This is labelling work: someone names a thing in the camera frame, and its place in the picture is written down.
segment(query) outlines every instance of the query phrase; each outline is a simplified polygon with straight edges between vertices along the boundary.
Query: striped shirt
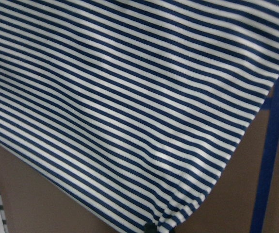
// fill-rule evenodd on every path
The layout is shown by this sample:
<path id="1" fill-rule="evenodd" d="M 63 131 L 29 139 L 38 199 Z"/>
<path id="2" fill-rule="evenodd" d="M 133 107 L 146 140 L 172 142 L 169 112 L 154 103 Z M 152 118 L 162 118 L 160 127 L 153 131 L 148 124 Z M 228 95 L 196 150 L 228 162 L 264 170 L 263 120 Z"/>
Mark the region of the striped shirt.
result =
<path id="1" fill-rule="evenodd" d="M 184 222 L 278 77 L 277 0 L 0 0 L 0 144 L 121 233 Z"/>

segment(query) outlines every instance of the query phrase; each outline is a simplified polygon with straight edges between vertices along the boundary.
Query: blue tape line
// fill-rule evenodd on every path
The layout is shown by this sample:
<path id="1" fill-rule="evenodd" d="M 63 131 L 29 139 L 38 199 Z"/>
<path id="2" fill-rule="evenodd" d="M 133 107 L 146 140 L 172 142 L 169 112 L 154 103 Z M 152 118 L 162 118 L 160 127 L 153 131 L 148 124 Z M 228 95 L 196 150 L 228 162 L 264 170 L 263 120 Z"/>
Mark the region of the blue tape line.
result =
<path id="1" fill-rule="evenodd" d="M 261 110 L 269 110 L 271 109 L 272 98 L 266 98 L 263 105 L 261 106 Z"/>
<path id="2" fill-rule="evenodd" d="M 258 181 L 258 190 L 250 226 L 250 233 L 262 232 L 278 144 L 279 79 L 275 83 L 275 91 L 271 100 L 271 111 L 266 132 L 266 140 L 264 144 L 263 158 Z"/>

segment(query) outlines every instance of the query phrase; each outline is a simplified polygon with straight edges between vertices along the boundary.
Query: brown floor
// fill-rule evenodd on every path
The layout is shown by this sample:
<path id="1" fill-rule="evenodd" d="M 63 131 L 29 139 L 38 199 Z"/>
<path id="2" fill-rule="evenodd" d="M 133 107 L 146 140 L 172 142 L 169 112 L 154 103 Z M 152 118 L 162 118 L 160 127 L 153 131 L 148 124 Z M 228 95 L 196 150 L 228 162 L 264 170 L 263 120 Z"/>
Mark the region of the brown floor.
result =
<path id="1" fill-rule="evenodd" d="M 249 232 L 268 111 L 248 129 L 222 177 L 177 233 Z M 115 233 L 0 146 L 0 190 L 10 233 Z M 279 233 L 279 151 L 263 233 Z"/>

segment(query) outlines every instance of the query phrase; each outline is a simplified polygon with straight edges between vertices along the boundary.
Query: navy and white striped cloth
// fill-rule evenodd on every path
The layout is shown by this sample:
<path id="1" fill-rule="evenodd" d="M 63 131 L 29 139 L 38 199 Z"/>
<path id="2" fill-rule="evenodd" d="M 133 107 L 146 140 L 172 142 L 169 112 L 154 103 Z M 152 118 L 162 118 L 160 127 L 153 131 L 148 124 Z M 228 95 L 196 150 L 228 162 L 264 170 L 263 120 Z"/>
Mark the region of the navy and white striped cloth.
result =
<path id="1" fill-rule="evenodd" d="M 278 77 L 277 0 L 0 0 L 0 144 L 121 233 L 184 222 Z"/>

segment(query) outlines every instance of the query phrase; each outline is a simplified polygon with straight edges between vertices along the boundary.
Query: striped garment edge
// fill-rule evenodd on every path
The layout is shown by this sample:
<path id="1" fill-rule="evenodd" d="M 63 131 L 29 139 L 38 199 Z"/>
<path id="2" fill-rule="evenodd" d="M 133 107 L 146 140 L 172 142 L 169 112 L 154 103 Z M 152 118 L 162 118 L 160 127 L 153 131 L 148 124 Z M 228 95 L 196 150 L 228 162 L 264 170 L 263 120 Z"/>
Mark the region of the striped garment edge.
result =
<path id="1" fill-rule="evenodd" d="M 184 222 L 278 77 L 277 0 L 0 0 L 0 145 L 121 233 Z"/>

